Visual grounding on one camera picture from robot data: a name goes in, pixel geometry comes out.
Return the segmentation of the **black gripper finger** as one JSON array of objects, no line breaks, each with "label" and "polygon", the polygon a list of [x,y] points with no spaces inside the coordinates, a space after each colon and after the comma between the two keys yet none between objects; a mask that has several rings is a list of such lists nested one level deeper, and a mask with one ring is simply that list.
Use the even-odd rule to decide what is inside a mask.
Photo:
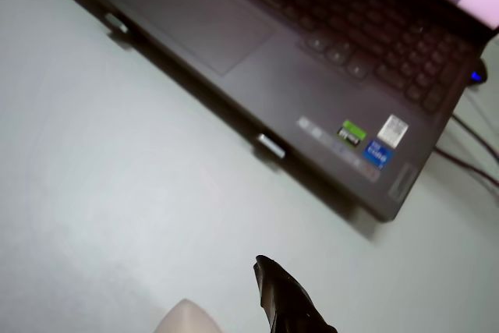
[{"label": "black gripper finger", "polygon": [[313,305],[307,291],[280,264],[264,255],[253,265],[271,332],[320,333],[337,331]]}]

